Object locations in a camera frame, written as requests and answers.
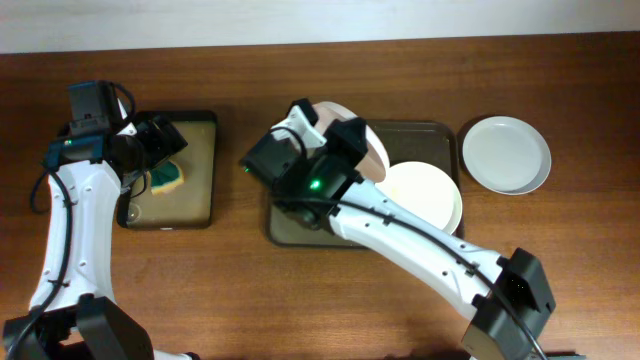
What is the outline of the green yellow sponge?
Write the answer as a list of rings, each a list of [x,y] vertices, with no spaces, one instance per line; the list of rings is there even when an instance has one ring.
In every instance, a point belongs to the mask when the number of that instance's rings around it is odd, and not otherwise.
[[[185,181],[182,168],[174,161],[168,160],[150,171],[151,193],[153,195],[166,194]]]

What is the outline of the white plate top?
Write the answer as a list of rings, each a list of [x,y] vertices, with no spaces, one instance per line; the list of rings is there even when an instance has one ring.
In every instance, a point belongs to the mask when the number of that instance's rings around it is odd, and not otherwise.
[[[328,127],[334,122],[346,122],[357,118],[353,111],[335,102],[322,101],[313,104],[313,108],[318,115],[314,128],[322,135],[328,132]],[[374,183],[380,183],[385,180],[387,170],[390,168],[389,155],[382,141],[369,125],[366,126],[365,138],[368,151],[356,166],[356,170]]]

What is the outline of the white plate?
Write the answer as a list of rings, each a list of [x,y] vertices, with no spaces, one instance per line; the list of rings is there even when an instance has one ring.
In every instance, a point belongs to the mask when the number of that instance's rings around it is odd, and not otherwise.
[[[398,205],[433,226],[454,234],[463,215],[454,180],[434,165],[408,161],[391,166],[376,187]]]
[[[346,122],[357,118],[353,111],[335,102],[322,101],[313,104],[313,108],[318,115],[314,128],[322,135],[328,132],[328,127],[334,122]],[[387,170],[390,168],[389,155],[382,141],[369,125],[366,126],[365,138],[368,151],[356,166],[356,170],[374,183],[380,183],[385,180]]]

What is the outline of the pale blue plate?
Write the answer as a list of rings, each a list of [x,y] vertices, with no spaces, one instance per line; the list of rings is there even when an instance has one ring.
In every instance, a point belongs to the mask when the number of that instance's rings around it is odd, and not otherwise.
[[[541,187],[550,175],[550,148],[530,124],[509,116],[491,116],[464,135],[462,160],[480,185],[503,195],[524,195]]]

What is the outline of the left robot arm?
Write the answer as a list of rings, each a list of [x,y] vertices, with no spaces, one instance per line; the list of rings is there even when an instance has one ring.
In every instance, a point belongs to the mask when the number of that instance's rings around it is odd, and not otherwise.
[[[137,119],[118,83],[68,88],[72,119],[53,140],[40,179],[51,195],[43,269],[27,315],[4,324],[9,359],[168,359],[115,301],[112,230],[119,198],[187,142],[163,118]]]

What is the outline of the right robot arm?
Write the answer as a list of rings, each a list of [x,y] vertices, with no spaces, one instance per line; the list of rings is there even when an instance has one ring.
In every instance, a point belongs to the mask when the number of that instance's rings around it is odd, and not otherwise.
[[[544,358],[538,338],[556,304],[540,261],[466,242],[412,214],[362,171],[375,162],[367,122],[302,98],[242,158],[272,203],[302,226],[369,248],[442,296],[470,324],[474,359]]]

